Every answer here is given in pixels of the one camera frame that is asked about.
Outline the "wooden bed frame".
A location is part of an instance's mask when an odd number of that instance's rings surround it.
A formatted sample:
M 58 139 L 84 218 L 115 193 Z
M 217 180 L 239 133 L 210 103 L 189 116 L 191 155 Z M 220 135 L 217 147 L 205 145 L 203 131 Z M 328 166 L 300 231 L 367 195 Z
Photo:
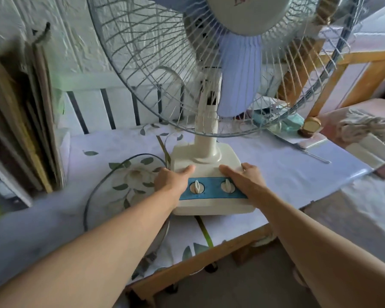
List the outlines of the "wooden bed frame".
M 318 83 L 317 91 L 298 109 L 303 118 L 316 117 L 380 94 L 385 81 L 385 33 L 357 33 L 334 64 L 334 50 L 324 40 L 303 40 L 291 46 L 280 69 L 281 84 L 273 96 L 294 105 Z

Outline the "teal cloth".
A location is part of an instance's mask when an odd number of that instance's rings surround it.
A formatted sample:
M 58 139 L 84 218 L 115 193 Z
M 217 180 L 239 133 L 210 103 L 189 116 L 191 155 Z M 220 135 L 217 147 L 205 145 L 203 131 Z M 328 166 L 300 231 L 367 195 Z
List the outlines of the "teal cloth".
M 267 110 L 254 110 L 252 112 L 252 123 L 255 126 L 278 132 L 298 130 L 304 121 L 304 118 L 298 113 L 282 117 Z

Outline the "stack of brown cardboard sheets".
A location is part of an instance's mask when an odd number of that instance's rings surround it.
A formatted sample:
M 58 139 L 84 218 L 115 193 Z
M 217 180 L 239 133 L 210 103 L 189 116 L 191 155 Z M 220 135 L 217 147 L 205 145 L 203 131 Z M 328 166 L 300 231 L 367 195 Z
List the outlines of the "stack of brown cardboard sheets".
M 35 196 L 61 190 L 68 175 L 71 134 L 61 127 L 50 40 L 47 22 L 0 45 L 0 181 L 27 207 Z

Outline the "white flat phone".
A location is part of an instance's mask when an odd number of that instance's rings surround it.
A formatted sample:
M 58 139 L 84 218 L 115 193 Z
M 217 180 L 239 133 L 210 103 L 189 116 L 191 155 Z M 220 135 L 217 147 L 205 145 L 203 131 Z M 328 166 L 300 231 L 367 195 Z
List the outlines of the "white flat phone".
M 318 146 L 322 144 L 323 142 L 327 141 L 328 138 L 321 134 L 321 133 L 315 133 L 312 137 L 303 139 L 302 141 L 297 143 L 297 146 L 301 148 L 302 150 L 308 150 L 312 147 Z

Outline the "white slatted railing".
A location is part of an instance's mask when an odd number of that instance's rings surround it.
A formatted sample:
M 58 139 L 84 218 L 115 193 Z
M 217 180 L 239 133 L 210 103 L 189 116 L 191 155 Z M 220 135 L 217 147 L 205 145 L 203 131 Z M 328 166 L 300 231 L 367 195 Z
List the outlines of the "white slatted railing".
M 99 131 L 139 128 L 139 132 L 161 130 L 168 121 L 194 123 L 196 102 L 180 85 L 144 86 L 137 89 L 143 103 L 126 87 L 79 91 L 54 89 L 58 127 L 72 136 Z

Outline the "wooden table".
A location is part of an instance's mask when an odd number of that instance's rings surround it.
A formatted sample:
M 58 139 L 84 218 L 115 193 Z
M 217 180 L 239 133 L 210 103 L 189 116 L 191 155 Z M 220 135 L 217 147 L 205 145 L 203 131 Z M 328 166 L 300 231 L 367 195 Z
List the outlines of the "wooden table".
M 147 278 L 134 282 L 125 287 L 124 292 L 134 293 L 141 299 L 155 305 L 154 295 L 167 287 L 177 284 L 191 274 L 212 265 L 220 259 L 231 255 L 237 266 L 249 261 L 254 256 L 270 247 L 276 236 L 269 224 L 243 234 L 230 241 L 226 241 L 214 248 L 193 256 L 174 266 L 159 271 Z

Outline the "person's right forearm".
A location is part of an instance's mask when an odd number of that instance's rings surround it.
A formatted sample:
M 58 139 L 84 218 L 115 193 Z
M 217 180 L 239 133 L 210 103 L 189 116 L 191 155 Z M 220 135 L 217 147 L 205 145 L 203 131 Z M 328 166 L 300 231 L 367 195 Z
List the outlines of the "person's right forearm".
M 385 308 L 385 263 L 256 186 L 267 218 L 322 308 Z

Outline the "thin metal rod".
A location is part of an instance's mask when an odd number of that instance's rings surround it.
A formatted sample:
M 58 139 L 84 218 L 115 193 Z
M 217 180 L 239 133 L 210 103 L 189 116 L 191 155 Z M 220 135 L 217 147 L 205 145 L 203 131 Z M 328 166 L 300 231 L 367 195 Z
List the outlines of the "thin metal rod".
M 331 164 L 331 163 L 332 163 L 330 160 L 326 160 L 326 159 L 324 159 L 324 158 L 321 158 L 321 157 L 319 157 L 319 156 L 317 156 L 317 155 L 315 155 L 315 154 L 309 152 L 308 150 L 303 150 L 303 149 L 301 149 L 301 152 L 303 152 L 304 154 L 306 154 L 306 155 L 308 155 L 308 156 L 313 157 L 314 159 L 317 159 L 317 160 L 323 162 L 324 164 Z

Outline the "person's left hand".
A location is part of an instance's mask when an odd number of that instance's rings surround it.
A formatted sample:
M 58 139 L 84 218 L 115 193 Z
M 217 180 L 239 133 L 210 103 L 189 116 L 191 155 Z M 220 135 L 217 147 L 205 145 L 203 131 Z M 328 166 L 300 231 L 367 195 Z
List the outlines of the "person's left hand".
M 175 209 L 179 203 L 180 196 L 186 191 L 188 181 L 182 181 L 177 178 L 177 172 L 162 167 L 158 172 L 154 188 L 156 192 L 163 194 L 163 201 L 169 204 L 171 209 Z

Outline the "white floral tablecloth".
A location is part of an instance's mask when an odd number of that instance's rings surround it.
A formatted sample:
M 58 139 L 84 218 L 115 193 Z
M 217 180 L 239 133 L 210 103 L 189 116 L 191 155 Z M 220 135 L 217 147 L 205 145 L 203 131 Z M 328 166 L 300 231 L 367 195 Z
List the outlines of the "white floral tablecloth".
M 163 158 L 157 139 L 168 152 L 177 144 L 193 141 L 193 134 L 170 126 L 107 130 L 71 138 L 68 181 L 59 192 L 36 198 L 30 208 L 0 218 L 0 285 L 83 233 L 83 212 L 89 194 L 112 169 L 133 155 L 150 153 Z M 235 138 L 228 143 L 241 162 L 258 166 L 267 186 L 296 208 L 319 200 L 368 172 L 367 166 L 332 142 L 312 149 L 325 164 L 268 132 Z M 259 211 L 241 215 L 172 216 L 157 258 L 138 281 L 192 259 L 225 242 L 267 224 Z

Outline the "white table fan blue blades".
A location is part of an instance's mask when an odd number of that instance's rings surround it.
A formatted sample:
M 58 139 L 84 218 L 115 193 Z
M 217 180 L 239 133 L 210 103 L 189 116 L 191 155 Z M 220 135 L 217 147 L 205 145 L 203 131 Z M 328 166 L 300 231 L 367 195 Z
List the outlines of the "white table fan blue blades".
M 219 165 L 219 138 L 281 128 L 326 83 L 365 0 L 87 0 L 111 67 L 159 120 L 194 134 L 168 157 L 195 165 L 174 214 L 254 211 Z

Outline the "person's right hand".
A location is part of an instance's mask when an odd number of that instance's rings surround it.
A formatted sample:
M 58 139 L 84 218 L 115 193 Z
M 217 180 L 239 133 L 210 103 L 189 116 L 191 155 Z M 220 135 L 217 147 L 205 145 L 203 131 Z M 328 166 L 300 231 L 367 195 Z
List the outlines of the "person's right hand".
M 257 166 L 249 163 L 242 163 L 244 170 L 244 186 L 236 186 L 247 196 L 251 205 L 261 211 L 272 203 L 276 203 L 276 196 L 269 190 L 264 178 Z

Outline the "person's left forearm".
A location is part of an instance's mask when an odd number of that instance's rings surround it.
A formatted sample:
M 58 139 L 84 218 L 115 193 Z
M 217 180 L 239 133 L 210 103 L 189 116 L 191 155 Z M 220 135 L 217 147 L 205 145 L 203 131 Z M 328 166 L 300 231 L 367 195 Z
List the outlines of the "person's left forearm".
M 0 308 L 112 308 L 180 193 L 163 188 L 0 287 Z

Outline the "beige crumpled towel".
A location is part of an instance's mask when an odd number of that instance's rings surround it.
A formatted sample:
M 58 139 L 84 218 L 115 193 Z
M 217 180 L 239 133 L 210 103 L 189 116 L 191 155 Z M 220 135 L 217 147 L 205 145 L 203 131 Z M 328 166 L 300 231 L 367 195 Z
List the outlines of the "beige crumpled towel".
M 348 109 L 346 116 L 335 125 L 335 134 L 345 143 L 358 143 L 372 134 L 385 144 L 385 118 L 364 110 Z

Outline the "round golden wooden case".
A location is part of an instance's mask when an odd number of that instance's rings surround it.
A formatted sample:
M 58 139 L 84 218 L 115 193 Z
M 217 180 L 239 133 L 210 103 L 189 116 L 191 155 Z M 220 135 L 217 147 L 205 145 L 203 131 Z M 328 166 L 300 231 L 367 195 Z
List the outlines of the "round golden wooden case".
M 311 138 L 315 133 L 321 130 L 321 121 L 316 117 L 307 117 L 297 133 L 303 138 Z

